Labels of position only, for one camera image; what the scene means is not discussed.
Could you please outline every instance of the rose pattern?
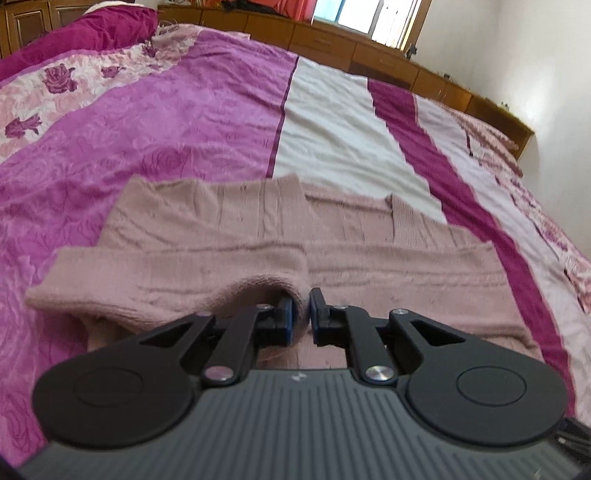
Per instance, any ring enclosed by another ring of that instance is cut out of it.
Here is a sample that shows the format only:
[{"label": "rose pattern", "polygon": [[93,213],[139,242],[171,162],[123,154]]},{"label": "rose pattern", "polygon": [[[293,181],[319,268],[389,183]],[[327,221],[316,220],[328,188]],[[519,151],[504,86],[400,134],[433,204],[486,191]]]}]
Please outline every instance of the rose pattern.
[{"label": "rose pattern", "polygon": [[22,138],[25,136],[26,130],[32,130],[38,135],[39,131],[37,130],[37,127],[39,127],[39,125],[41,125],[41,119],[38,114],[30,116],[23,121],[21,121],[20,117],[16,117],[6,126],[4,134],[8,138]]},{"label": "rose pattern", "polygon": [[63,63],[60,63],[57,67],[46,68],[43,83],[45,83],[49,93],[73,92],[76,90],[78,84],[72,79],[74,70],[74,67],[66,68]]},{"label": "rose pattern", "polygon": [[125,67],[119,67],[118,65],[113,65],[111,67],[102,67],[100,72],[101,72],[103,78],[113,79],[117,76],[117,74],[121,70],[125,70]]}]

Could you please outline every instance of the circular knob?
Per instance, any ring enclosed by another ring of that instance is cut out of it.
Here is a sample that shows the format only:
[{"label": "circular knob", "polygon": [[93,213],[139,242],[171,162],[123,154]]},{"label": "circular knob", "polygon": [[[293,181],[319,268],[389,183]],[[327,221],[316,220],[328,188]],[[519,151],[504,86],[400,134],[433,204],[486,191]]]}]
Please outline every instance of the circular knob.
[{"label": "circular knob", "polygon": [[187,374],[165,349],[149,346],[71,359],[45,373],[33,391],[33,409],[49,439],[100,449],[163,434],[192,400]]}]

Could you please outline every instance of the wooden drawer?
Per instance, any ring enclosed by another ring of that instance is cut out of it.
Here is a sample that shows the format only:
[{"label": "wooden drawer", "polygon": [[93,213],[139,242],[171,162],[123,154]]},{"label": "wooden drawer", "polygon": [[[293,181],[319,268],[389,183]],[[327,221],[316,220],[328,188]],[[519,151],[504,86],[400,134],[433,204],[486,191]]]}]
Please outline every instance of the wooden drawer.
[{"label": "wooden drawer", "polygon": [[445,91],[446,81],[439,75],[421,70],[414,82],[413,93],[431,100],[441,100]]},{"label": "wooden drawer", "polygon": [[298,45],[291,43],[290,51],[297,53],[307,59],[317,61],[322,65],[328,65],[329,67],[333,67],[335,69],[343,70],[346,72],[349,70],[349,66],[351,65],[350,59],[344,59],[342,57],[337,57],[330,53],[326,53],[323,51],[315,50],[310,47],[305,47],[303,45]]},{"label": "wooden drawer", "polygon": [[291,43],[324,52],[333,57],[347,59],[349,62],[355,52],[355,42],[305,25],[295,26]]},{"label": "wooden drawer", "polygon": [[171,23],[191,23],[199,25],[202,10],[193,7],[173,7],[160,5],[158,7],[158,21]]},{"label": "wooden drawer", "polygon": [[454,83],[447,83],[445,92],[443,93],[443,99],[441,101],[447,106],[465,112],[468,108],[468,103],[472,98],[472,94],[467,90],[464,90],[459,85]]},{"label": "wooden drawer", "polygon": [[244,32],[248,15],[241,12],[222,12],[218,10],[204,10],[201,15],[201,25],[226,32]]},{"label": "wooden drawer", "polygon": [[396,58],[394,52],[389,54],[361,43],[357,44],[353,61],[400,79],[409,85],[414,84],[420,70],[408,60]]},{"label": "wooden drawer", "polygon": [[286,20],[249,15],[244,31],[250,33],[253,40],[288,49],[294,24]]}]

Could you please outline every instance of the knit sweater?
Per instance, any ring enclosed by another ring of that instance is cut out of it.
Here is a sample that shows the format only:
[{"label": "knit sweater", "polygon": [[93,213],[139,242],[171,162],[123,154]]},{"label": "knit sweater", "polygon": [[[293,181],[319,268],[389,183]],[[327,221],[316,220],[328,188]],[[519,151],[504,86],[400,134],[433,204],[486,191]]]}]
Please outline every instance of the knit sweater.
[{"label": "knit sweater", "polygon": [[306,331],[311,287],[332,304],[382,317],[403,307],[541,359],[491,243],[395,196],[345,195],[296,176],[230,184],[134,177],[97,246],[62,249],[26,300],[86,319],[92,349],[115,339],[113,322],[140,332],[288,293],[299,312],[297,345],[265,349],[261,361],[342,367],[343,352],[315,348]]}]

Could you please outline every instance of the white stripe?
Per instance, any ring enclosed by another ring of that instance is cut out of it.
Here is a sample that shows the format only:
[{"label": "white stripe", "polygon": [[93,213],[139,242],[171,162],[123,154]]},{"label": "white stripe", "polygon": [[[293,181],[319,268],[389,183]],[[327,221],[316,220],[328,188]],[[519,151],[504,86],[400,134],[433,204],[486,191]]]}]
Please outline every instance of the white stripe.
[{"label": "white stripe", "polygon": [[450,159],[460,178],[472,188],[478,203],[513,239],[530,266],[570,356],[577,416],[581,421],[591,423],[591,322],[579,306],[573,286],[554,252],[515,206],[509,193],[496,182],[492,173],[469,157],[466,134],[461,127],[430,100],[417,98],[417,105],[420,126]]},{"label": "white stripe", "polygon": [[346,192],[395,193],[429,217],[446,222],[428,182],[406,162],[385,122],[375,115],[367,79],[300,58],[285,104],[275,176]]}]

